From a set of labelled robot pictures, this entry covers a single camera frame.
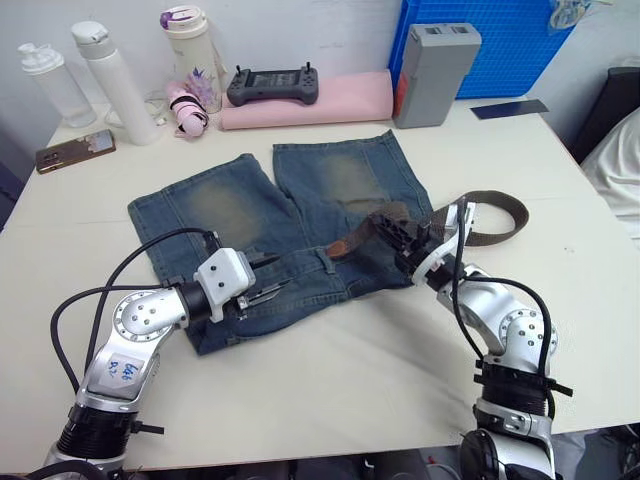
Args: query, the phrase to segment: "clear plastic bottle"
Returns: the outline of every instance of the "clear plastic bottle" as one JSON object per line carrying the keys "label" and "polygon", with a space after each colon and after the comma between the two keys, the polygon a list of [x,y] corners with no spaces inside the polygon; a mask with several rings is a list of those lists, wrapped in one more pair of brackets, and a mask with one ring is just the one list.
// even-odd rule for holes
{"label": "clear plastic bottle", "polygon": [[50,45],[36,47],[33,43],[20,45],[18,52],[22,54],[22,70],[40,85],[70,127],[85,127],[96,119],[59,52]]}

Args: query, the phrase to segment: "gray device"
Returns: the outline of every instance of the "gray device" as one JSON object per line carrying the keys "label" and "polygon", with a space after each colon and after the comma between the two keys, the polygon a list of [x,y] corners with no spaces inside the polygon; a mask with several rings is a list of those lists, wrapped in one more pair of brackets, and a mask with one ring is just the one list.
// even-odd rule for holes
{"label": "gray device", "polygon": [[470,23],[411,25],[396,87],[396,126],[442,125],[481,44]]}
{"label": "gray device", "polygon": [[307,62],[300,70],[273,70],[252,72],[241,70],[233,77],[227,97],[236,107],[248,100],[268,98],[297,98],[305,105],[311,105],[318,99],[318,71]]}

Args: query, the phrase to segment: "game controller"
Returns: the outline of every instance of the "game controller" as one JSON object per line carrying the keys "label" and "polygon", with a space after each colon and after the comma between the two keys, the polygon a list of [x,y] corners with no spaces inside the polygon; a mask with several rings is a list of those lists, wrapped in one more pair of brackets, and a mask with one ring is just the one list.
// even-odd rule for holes
{"label": "game controller", "polygon": [[294,98],[311,105],[318,99],[318,71],[310,62],[300,70],[252,72],[241,70],[239,65],[236,70],[227,89],[227,97],[236,107],[249,100]]}

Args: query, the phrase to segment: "table surface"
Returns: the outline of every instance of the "table surface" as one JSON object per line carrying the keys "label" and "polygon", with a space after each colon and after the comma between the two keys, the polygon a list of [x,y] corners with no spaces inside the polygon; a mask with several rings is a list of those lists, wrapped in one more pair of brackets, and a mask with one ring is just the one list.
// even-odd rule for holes
{"label": "table surface", "polygon": [[[640,420],[639,256],[538,115],[479,121],[458,101],[437,128],[394,130],[434,206],[497,189],[520,198],[529,225],[503,244],[468,248],[465,261],[542,295],[560,343],[552,376],[554,432]],[[34,173],[0,234],[0,471],[38,467],[74,395],[54,355],[49,319],[65,298],[101,285],[139,245],[134,198],[254,153],[273,178],[271,145],[364,138],[392,122],[218,132],[196,141],[165,127],[135,147],[60,171]],[[96,131],[60,128],[58,143]],[[503,219],[480,210],[479,229]],[[137,260],[122,283],[155,280]],[[107,312],[120,297],[111,295]],[[68,309],[60,336],[80,371],[96,299]],[[100,341],[110,329],[103,322]],[[381,291],[323,310],[277,334],[198,357],[176,333],[139,418],[164,436],[129,442],[127,467],[170,468],[456,444],[475,428],[474,356],[428,289]]]}

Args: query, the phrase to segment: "faded denim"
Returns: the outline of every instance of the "faded denim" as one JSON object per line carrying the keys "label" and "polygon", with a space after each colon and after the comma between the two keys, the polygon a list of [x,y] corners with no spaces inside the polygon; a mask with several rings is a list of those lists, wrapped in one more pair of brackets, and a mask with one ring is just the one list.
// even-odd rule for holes
{"label": "faded denim", "polygon": [[[420,219],[432,211],[393,133],[324,144],[274,145],[277,187],[250,154],[141,197],[129,214],[145,242],[175,228],[216,230],[225,246],[249,260],[278,254],[255,271],[257,292],[289,281],[278,296],[247,310],[228,308],[222,322],[192,325],[187,334],[200,354],[284,328],[327,306],[409,280],[393,250],[373,238],[334,261],[327,245],[355,229],[389,201],[404,202]],[[207,258],[199,235],[169,239],[149,251],[161,280],[191,278]]]}

